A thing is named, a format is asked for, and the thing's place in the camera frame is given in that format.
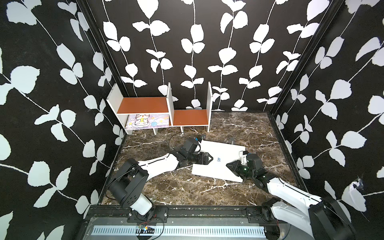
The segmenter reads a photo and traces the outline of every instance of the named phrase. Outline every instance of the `black cable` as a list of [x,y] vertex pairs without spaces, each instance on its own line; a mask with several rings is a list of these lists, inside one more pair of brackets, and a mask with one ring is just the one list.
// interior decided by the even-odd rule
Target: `black cable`
[[171,136],[171,138],[168,140],[168,146],[169,146],[169,148],[170,148],[171,150],[174,150],[174,149],[169,145],[170,140],[173,138],[173,136],[175,136],[176,134],[179,134],[179,133],[182,133],[182,132],[177,132],[177,133],[173,134],[173,135]]

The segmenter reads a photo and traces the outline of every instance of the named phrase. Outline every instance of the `wall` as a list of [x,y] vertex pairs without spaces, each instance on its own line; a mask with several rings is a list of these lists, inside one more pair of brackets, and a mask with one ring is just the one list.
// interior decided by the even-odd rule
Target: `wall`
[[337,199],[358,239],[382,235],[383,18],[383,0],[345,1],[275,114],[309,192]]
[[211,81],[213,109],[225,111],[268,111],[329,7],[328,0],[88,4],[129,96],[165,96],[171,82],[175,109],[205,108]]
[[0,14],[0,239],[72,240],[121,143],[114,80],[76,3]]

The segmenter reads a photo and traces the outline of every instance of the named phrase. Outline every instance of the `orange shelf surface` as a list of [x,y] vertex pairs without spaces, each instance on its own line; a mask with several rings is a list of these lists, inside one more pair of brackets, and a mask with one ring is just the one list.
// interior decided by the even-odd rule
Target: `orange shelf surface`
[[168,113],[167,98],[123,98],[117,114],[135,113]]
[[174,126],[208,126],[206,109],[175,110]]

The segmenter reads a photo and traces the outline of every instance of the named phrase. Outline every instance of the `metal bracket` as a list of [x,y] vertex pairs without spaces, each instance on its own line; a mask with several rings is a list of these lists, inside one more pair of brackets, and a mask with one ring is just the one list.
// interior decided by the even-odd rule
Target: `metal bracket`
[[[167,222],[167,219],[168,219],[168,208],[167,207],[156,206],[155,214],[156,214],[156,218],[154,218],[152,221],[150,221],[150,223],[162,223],[162,222],[166,223]],[[143,220],[138,219],[136,216],[137,216],[137,212],[132,211],[132,215],[128,216],[127,222],[130,222],[130,223],[142,223],[142,222],[144,222]]]

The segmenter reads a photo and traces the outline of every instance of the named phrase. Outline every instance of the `marble floor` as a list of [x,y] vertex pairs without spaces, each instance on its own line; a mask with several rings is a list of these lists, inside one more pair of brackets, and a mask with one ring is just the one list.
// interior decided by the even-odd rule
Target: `marble floor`
[[[120,152],[115,171],[133,157],[137,161],[153,159],[170,152],[170,137],[180,132],[179,127],[161,128],[155,136],[152,129],[134,131],[128,135]],[[185,127],[184,134],[176,134],[170,146],[179,148],[188,137],[206,134],[207,141],[245,146],[250,153],[257,153],[266,170],[296,185],[266,113],[213,112],[211,129]],[[150,179],[143,194],[157,205],[261,205],[272,197],[256,188],[251,180],[242,183],[192,175],[192,166],[165,172]],[[103,205],[118,205],[104,196]]]

